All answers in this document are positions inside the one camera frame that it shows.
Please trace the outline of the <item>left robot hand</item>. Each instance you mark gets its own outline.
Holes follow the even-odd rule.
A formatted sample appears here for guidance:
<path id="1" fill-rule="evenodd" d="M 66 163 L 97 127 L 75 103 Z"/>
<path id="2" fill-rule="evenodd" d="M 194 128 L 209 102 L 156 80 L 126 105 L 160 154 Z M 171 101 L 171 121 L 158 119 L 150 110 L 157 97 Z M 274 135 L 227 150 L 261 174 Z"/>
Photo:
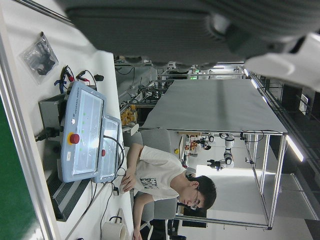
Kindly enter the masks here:
<path id="1" fill-rule="evenodd" d="M 320 89 L 317 0 L 59 0 L 99 50 L 180 68 L 242 61 L 260 75 Z"/>

